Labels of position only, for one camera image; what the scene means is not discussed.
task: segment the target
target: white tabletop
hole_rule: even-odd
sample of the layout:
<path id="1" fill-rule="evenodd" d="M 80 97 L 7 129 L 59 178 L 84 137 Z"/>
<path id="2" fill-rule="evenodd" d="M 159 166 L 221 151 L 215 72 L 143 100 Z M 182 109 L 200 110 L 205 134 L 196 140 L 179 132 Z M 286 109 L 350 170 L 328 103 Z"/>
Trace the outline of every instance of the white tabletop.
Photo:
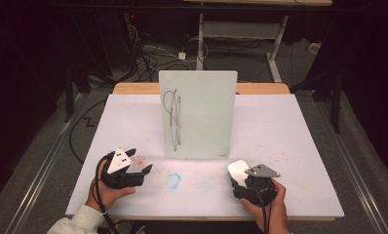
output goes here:
<path id="1" fill-rule="evenodd" d="M 227 171 L 240 159 L 281 174 L 290 219 L 344 216 L 294 95 L 236 96 L 231 142 L 227 160 L 166 159 L 160 96 L 111 95 L 66 214 L 74 215 L 86 201 L 99 159 L 122 147 L 136 148 L 135 172 L 153 168 L 136 194 L 115 203 L 112 217 L 251 220 L 233 196 Z"/>

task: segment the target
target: black marker scribble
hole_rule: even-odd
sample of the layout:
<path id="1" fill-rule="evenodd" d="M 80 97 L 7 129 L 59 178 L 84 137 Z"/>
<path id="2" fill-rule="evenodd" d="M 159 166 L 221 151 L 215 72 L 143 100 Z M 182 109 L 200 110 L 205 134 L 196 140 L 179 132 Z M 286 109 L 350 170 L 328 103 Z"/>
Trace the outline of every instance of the black marker scribble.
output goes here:
<path id="1" fill-rule="evenodd" d="M 166 96 L 171 95 L 171 100 L 166 103 Z M 163 104 L 164 108 L 170 114 L 170 133 L 171 140 L 173 142 L 174 151 L 176 151 L 177 145 L 181 145 L 181 135 L 180 129 L 181 126 L 179 124 L 179 114 L 181 110 L 181 97 L 176 96 L 175 91 L 166 91 L 163 96 Z"/>

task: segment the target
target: wooden table edge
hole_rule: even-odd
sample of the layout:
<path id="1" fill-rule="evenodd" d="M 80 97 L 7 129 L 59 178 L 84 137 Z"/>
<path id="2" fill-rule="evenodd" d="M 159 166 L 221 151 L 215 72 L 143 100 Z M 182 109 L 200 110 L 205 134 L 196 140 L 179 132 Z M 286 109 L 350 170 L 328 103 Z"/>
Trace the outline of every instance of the wooden table edge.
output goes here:
<path id="1" fill-rule="evenodd" d="M 238 95 L 288 95 L 289 87 L 284 83 L 237 83 Z M 118 83 L 113 95 L 159 95 L 159 83 Z"/>

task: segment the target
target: black cable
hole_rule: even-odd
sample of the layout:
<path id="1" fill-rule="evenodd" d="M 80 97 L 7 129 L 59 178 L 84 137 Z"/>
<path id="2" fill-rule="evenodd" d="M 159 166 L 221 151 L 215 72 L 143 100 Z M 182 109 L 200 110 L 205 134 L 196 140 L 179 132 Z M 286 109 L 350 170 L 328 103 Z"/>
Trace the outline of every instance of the black cable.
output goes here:
<path id="1" fill-rule="evenodd" d="M 129 78 L 131 78 L 134 74 L 136 73 L 136 63 L 133 63 L 133 66 L 131 67 L 130 71 L 123 75 L 121 78 L 119 78 L 118 80 L 115 81 L 115 84 L 117 83 L 120 83 L 120 82 L 124 82 L 126 80 L 128 80 Z"/>
<path id="2" fill-rule="evenodd" d="M 119 234 L 118 230 L 115 227 L 114 222 L 112 221 L 111 217 L 109 216 L 108 212 L 106 211 L 105 205 L 103 204 L 102 199 L 100 198 L 100 192 L 99 192 L 99 167 L 100 164 L 102 163 L 103 160 L 105 160 L 107 157 L 104 156 L 102 157 L 99 162 L 97 163 L 97 169 L 96 169 L 96 175 L 95 175 L 95 184 L 94 186 L 96 187 L 97 191 L 97 198 L 96 202 L 99 205 L 100 212 L 102 213 L 103 217 L 105 218 L 106 222 L 109 225 L 109 228 L 112 230 L 114 234 Z"/>
<path id="3" fill-rule="evenodd" d="M 136 76 L 138 77 L 137 81 L 141 81 L 141 75 L 139 74 L 139 69 L 136 70 Z"/>
<path id="4" fill-rule="evenodd" d="M 263 43 L 263 39 L 260 39 L 260 40 L 252 40 L 252 44 L 250 46 L 242 46 L 242 45 L 239 45 L 240 43 L 249 43 L 249 42 L 246 42 L 246 41 L 232 41 L 232 42 L 228 42 L 227 40 L 224 40 L 227 44 L 231 44 L 231 45 L 234 45 L 236 47 L 239 47 L 239 49 L 232 49 L 232 51 L 242 51 L 242 50 L 245 50 L 245 49 L 255 49 L 257 47 L 259 47 L 261 45 L 261 43 Z"/>
<path id="5" fill-rule="evenodd" d="M 173 62 L 176 62 L 176 61 L 180 61 L 180 59 L 175 59 L 175 60 L 168 61 L 168 62 L 165 62 L 165 63 L 162 63 L 162 64 L 158 64 L 158 66 L 167 65 L 167 64 L 170 64 L 170 63 L 173 63 Z"/>
<path id="6" fill-rule="evenodd" d="M 200 57 L 198 55 L 197 55 L 197 58 L 203 64 L 205 70 L 208 70 L 208 68 L 206 67 L 206 64 L 200 59 Z"/>
<path id="7" fill-rule="evenodd" d="M 147 78 L 143 78 L 142 79 L 142 77 L 143 77 L 143 75 L 145 75 L 146 74 L 146 71 L 144 71 L 144 72 L 142 72 L 142 74 L 140 75 L 140 77 L 139 77 L 139 82 L 144 82 L 144 81 L 146 81 L 146 80 L 148 80 L 149 79 L 149 77 L 147 77 Z"/>
<path id="8" fill-rule="evenodd" d="M 258 76 L 259 76 L 261 73 L 263 73 L 265 70 L 267 70 L 267 68 L 270 67 L 270 64 L 271 64 L 272 62 L 273 62 L 273 60 L 272 60 L 272 61 L 269 61 L 268 64 L 267 64 L 260 72 L 257 73 L 257 82 L 259 82 Z"/>
<path id="9" fill-rule="evenodd" d="M 215 39 L 213 39 L 213 38 L 208 38 L 208 39 L 211 39 L 212 41 L 215 41 L 215 42 L 218 42 L 218 43 L 220 43 L 220 44 L 223 44 L 223 45 L 225 45 L 226 47 L 227 47 L 227 52 L 223 55 L 223 56 L 220 56 L 220 57 L 213 57 L 212 55 L 209 55 L 209 57 L 210 58 L 212 58 L 212 59 L 224 59 L 225 57 L 227 57 L 227 56 L 229 56 L 230 55 L 230 53 L 231 53 L 231 46 L 230 46 L 230 44 L 229 43 L 227 43 L 225 40 L 223 40 L 223 41 L 219 41 L 219 40 L 215 40 Z M 209 54 L 211 54 L 212 53 L 212 50 L 224 50 L 224 48 L 213 48 L 213 46 L 210 46 L 209 47 Z"/>
<path id="10" fill-rule="evenodd" d="M 153 56 L 149 56 L 149 55 L 146 55 L 148 58 L 149 58 L 149 61 L 150 61 L 150 67 L 152 68 L 152 70 L 155 72 L 157 71 L 157 66 L 158 66 L 158 60 L 153 57 Z"/>
<path id="11" fill-rule="evenodd" d="M 183 66 L 183 67 L 186 68 L 186 70 L 189 70 L 189 69 L 190 69 L 190 68 L 189 68 L 187 65 L 185 65 L 185 64 L 174 64 L 174 65 L 171 65 L 171 66 L 167 66 L 167 67 L 164 68 L 163 70 L 168 70 L 168 69 L 170 69 L 171 67 L 174 67 L 174 66 Z"/>
<path id="12" fill-rule="evenodd" d="M 99 104 L 101 103 L 104 103 L 106 102 L 106 99 L 105 100 L 101 100 L 97 103 L 95 103 L 93 106 L 91 106 L 91 108 L 89 108 L 84 114 L 81 115 L 81 117 L 78 118 L 78 120 L 75 122 L 75 124 L 73 125 L 72 127 L 72 130 L 70 131 L 69 133 L 69 147 L 70 147 L 70 150 L 72 151 L 73 153 L 73 156 L 75 156 L 75 158 L 81 163 L 81 164 L 84 164 L 84 161 L 82 159 L 79 158 L 78 154 L 76 153 L 75 149 L 73 148 L 73 143 L 72 143 L 72 134 L 73 134 L 73 131 L 75 130 L 76 126 L 79 124 L 79 122 L 85 117 L 85 115 L 87 115 L 91 110 L 93 110 L 95 107 L 97 107 Z"/>
<path id="13" fill-rule="evenodd" d="M 146 57 L 144 56 L 141 56 L 141 57 L 142 57 L 142 60 L 145 62 L 146 70 L 148 71 L 149 81 L 152 82 L 152 74 L 151 74 L 151 68 L 149 67 L 149 61 Z"/>
<path id="14" fill-rule="evenodd" d="M 261 204 L 261 210 L 263 212 L 263 223 L 264 223 L 264 230 L 262 230 L 263 234 L 269 234 L 269 231 L 270 231 L 271 203 L 270 203 L 269 217 L 267 218 L 267 213 L 266 213 L 266 209 L 264 208 L 263 200 L 261 200 L 260 194 L 258 193 L 256 188 L 254 188 L 254 191 L 257 194 L 257 198 L 258 198 L 258 201 Z"/>
<path id="15" fill-rule="evenodd" d="M 179 50 L 181 49 L 181 46 L 182 46 L 181 43 L 179 43 L 175 40 L 172 40 L 172 39 L 160 36 L 160 35 L 152 34 L 152 33 L 144 33 L 144 35 L 153 38 L 152 41 L 160 41 L 160 42 L 166 43 L 167 45 L 170 45 L 174 48 L 177 48 Z"/>

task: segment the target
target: blue stain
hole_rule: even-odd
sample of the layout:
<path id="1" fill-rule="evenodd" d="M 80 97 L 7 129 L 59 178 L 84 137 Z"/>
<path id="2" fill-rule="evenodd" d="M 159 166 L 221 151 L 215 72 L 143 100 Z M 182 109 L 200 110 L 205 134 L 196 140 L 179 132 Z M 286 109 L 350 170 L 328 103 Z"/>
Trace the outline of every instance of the blue stain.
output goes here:
<path id="1" fill-rule="evenodd" d="M 179 182 L 181 181 L 181 176 L 178 174 L 168 175 L 166 184 L 170 189 L 177 189 Z"/>

